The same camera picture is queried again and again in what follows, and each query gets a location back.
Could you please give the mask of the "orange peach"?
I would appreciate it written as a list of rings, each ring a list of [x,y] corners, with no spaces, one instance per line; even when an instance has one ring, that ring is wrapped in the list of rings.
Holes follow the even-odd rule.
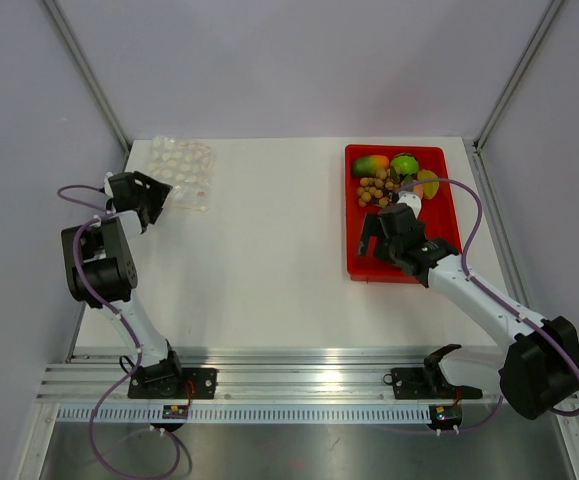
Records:
[[[413,186],[411,192],[417,195],[420,199],[424,198],[424,188],[422,184],[417,184]]]

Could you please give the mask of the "clear zip top bag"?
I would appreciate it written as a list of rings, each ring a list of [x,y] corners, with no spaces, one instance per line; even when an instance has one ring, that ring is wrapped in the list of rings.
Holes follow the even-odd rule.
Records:
[[[172,187],[167,202],[207,212],[210,206],[215,154],[198,140],[156,136],[150,145],[147,175]]]

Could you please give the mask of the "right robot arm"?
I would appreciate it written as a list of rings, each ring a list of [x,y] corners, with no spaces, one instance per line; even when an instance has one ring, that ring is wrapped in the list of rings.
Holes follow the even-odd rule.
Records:
[[[575,326],[532,311],[481,280],[465,254],[443,238],[430,239],[418,218],[420,200],[401,194],[397,203],[366,214],[358,253],[372,253],[457,306],[497,345],[498,353],[450,346],[427,358],[425,389],[445,396],[455,387],[499,395],[522,417],[534,420],[579,393],[579,340]],[[579,407],[572,412],[579,415]]]

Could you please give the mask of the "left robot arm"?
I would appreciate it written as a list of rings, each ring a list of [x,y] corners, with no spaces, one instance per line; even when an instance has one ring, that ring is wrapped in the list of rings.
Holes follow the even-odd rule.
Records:
[[[61,232],[68,289],[105,316],[130,353],[119,358],[132,399],[184,398],[193,393],[178,355],[158,332],[135,289],[138,273],[128,239],[156,223],[172,187],[138,171],[110,174],[103,215]]]

